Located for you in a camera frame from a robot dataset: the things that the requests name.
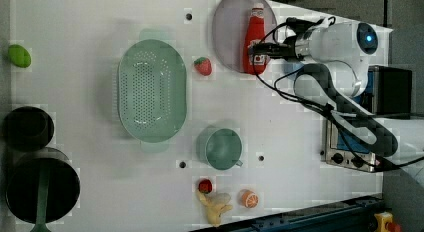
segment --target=green mug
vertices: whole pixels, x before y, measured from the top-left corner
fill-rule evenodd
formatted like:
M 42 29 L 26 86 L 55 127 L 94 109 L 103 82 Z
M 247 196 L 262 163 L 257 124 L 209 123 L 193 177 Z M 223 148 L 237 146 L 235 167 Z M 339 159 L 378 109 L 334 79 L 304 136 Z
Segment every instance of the green mug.
M 240 161 L 242 143 L 238 134 L 231 129 L 208 127 L 197 138 L 199 159 L 217 170 L 227 170 Z

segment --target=plate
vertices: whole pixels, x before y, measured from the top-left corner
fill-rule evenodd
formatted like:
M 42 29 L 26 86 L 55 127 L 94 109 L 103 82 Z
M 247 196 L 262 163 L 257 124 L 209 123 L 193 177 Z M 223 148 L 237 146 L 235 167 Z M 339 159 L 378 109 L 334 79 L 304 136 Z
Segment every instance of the plate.
M 223 65 L 238 72 L 244 72 L 243 45 L 250 13 L 255 3 L 264 5 L 265 34 L 267 34 L 277 26 L 277 20 L 265 0 L 222 0 L 213 17 L 212 40 L 215 54 Z

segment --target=black pan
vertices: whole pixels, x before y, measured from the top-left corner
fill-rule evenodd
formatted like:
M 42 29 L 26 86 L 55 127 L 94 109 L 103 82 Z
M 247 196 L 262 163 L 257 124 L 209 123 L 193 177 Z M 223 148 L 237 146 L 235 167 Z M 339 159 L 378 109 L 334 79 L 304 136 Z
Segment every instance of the black pan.
M 23 221 L 36 222 L 40 166 L 45 162 L 50 171 L 46 223 L 68 214 L 80 194 L 80 180 L 68 161 L 65 154 L 52 148 L 22 157 L 8 180 L 6 202 L 10 211 Z

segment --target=black bowl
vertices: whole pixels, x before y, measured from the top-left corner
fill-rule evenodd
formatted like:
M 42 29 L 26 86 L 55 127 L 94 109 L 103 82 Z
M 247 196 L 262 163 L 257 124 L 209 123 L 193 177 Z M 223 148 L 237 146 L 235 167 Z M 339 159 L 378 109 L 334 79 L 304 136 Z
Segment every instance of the black bowl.
M 11 148 L 24 152 L 37 151 L 53 138 L 54 124 L 44 110 L 26 106 L 7 115 L 3 134 Z

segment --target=toy fruit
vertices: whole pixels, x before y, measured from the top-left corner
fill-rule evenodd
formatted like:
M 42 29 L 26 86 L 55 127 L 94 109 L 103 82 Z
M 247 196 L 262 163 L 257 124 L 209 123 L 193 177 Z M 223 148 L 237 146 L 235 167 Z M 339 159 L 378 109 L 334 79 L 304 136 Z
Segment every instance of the toy fruit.
M 8 55 L 10 62 L 18 67 L 27 68 L 31 65 L 29 52 L 20 45 L 14 44 L 9 46 Z
M 211 61 L 205 57 L 200 57 L 194 61 L 194 68 L 204 76 L 208 76 L 212 73 Z
M 221 214 L 233 209 L 232 205 L 227 205 L 231 200 L 229 194 L 223 193 L 214 197 L 206 197 L 199 190 L 196 190 L 196 194 L 200 202 L 206 207 L 208 222 L 214 227 L 221 224 Z
M 246 208 L 254 208 L 258 205 L 259 198 L 254 192 L 248 190 L 243 194 L 241 201 Z
M 199 183 L 199 191 L 203 194 L 209 194 L 212 192 L 212 183 L 208 179 L 204 179 Z

